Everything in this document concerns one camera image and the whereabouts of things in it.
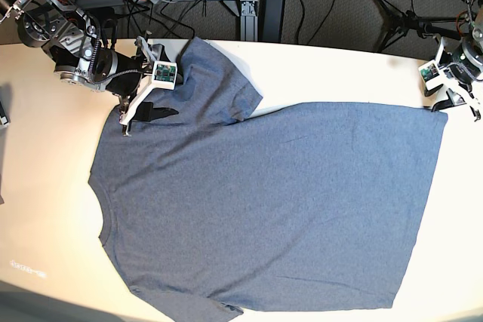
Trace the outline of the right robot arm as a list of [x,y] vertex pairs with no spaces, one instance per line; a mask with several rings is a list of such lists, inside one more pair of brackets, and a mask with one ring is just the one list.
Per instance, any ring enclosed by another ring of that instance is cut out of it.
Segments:
[[1,0],[1,19],[9,17],[16,20],[21,42],[42,49],[65,82],[131,97],[145,77],[167,90],[183,81],[162,44],[150,44],[142,35],[134,42],[135,55],[120,54],[116,37],[106,36],[116,20],[85,11],[72,0]]

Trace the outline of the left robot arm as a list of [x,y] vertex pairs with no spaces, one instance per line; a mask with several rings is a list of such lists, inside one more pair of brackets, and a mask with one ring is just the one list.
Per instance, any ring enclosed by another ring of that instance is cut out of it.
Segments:
[[437,35],[430,61],[336,48],[205,40],[263,95],[260,111],[304,102],[360,102],[462,109],[482,118],[482,25],[459,44]]

